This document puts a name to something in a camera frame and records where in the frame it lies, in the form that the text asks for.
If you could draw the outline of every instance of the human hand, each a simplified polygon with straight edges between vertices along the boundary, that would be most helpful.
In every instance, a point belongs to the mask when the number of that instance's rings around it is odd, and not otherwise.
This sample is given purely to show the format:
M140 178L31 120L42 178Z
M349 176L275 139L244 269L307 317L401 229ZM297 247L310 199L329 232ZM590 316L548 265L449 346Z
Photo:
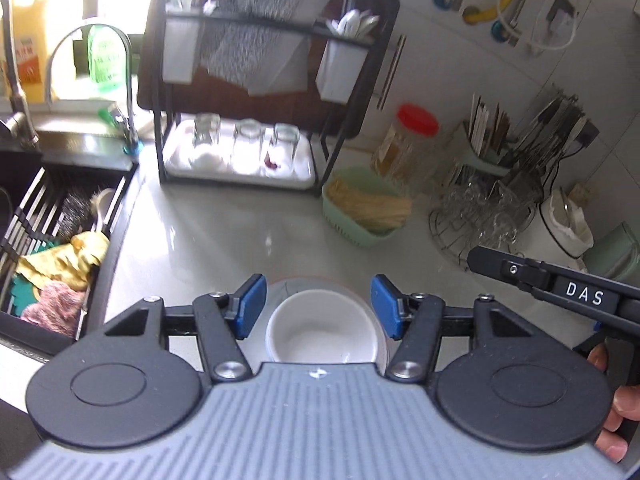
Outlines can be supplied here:
M609 355L604 343L591 350L587 360L601 372L607 370ZM596 440L596 447L614 462L620 462L626 455L628 444L616 435L622 420L640 420L640 385L620 386L613 396L613 405L604 421L603 430Z

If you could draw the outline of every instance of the yellow cloth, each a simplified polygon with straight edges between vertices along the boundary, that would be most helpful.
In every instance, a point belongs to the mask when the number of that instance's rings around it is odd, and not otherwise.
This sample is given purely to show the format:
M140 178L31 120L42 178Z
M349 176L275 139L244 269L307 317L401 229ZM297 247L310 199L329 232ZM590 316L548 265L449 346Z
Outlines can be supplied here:
M76 292L86 290L92 266L100 266L109 248L101 232L86 231L68 244L21 256L15 272L42 290L49 282L63 282Z

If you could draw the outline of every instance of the white countertop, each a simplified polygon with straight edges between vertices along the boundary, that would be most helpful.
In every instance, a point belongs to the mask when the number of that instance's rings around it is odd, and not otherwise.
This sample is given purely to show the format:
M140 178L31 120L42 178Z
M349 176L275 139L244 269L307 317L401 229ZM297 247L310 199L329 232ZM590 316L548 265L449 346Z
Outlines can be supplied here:
M169 306L190 304L214 290L233 292L254 272L270 283L293 276L334 280L368 301L372 276L383 273L404 292L428 292L454 306L472 306L479 294L492 292L568 346L593 333L591 320L450 263L431 241L424 204L388 241L363 249L324 220L321 200L313 196L233 186L160 186L154 156L152 148L141 156L146 182L120 253L106 320L153 294ZM367 159L343 150L338 163L366 164ZM443 343L441 362L459 355L465 345ZM172 338L171 349L199 367L194 338ZM24 389L39 366L0 346L0 399L24 410Z

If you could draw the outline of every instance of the pink sponge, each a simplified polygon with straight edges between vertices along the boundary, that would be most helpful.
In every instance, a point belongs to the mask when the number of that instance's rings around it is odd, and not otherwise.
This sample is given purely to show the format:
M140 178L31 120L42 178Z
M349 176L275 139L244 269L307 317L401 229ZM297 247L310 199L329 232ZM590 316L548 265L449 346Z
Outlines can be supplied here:
M20 319L73 336L83 301L84 292L76 292L66 283L50 282L42 289L40 301L25 308Z

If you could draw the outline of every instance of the stainless steel faucet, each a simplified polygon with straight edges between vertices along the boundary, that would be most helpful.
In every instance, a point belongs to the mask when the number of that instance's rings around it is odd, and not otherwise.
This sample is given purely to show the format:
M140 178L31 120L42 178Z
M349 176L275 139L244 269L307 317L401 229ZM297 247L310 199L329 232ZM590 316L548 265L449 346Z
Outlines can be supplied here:
M6 59L6 79L9 83L9 102L13 115L4 123L0 123L1 129L8 131L12 137L20 140L21 145L26 148L35 148L38 145L38 134L36 133L27 97L20 86L18 78L18 64L15 60L14 46L14 19L11 12L11 1L0 0L2 5L2 36L4 37L4 57Z
M47 61L47 69L45 72L44 79L44 99L47 105L50 105L52 102L51 98L51 73L53 67L53 59L58 52L58 49L64 43L64 41L69 38L72 34L75 34L78 30L83 27L87 27L89 25L102 25L103 27L109 27L114 30L117 35L122 40L124 44L124 51L126 54L126 65L125 65L125 80L127 85L127 116L124 117L120 112L119 108L111 107L110 113L113 116L115 123L118 125L118 128L122 132L125 138L126 146L125 151L129 155L135 155L140 151L140 139L138 138L138 132L136 131L136 127L134 125L134 117L133 117L133 87L132 87L132 49L131 49L131 41L129 37L118 27L114 25L110 25L109 23L103 23L99 18L89 18L88 20L83 20L82 23L70 31L60 42L56 45Z

